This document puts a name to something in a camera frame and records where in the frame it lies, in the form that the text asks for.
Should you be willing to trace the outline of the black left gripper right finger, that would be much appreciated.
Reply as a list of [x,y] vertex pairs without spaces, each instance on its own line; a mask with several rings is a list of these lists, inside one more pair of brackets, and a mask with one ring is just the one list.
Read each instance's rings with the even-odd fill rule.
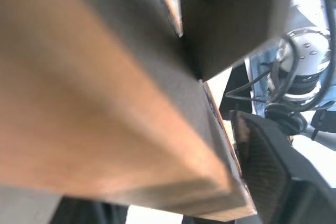
[[262,223],[335,223],[335,191],[275,122],[231,111],[236,153]]

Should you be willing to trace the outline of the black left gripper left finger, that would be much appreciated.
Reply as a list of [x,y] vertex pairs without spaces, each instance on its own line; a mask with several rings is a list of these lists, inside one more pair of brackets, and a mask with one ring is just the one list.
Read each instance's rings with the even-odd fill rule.
[[126,223],[128,206],[62,197],[51,223]]

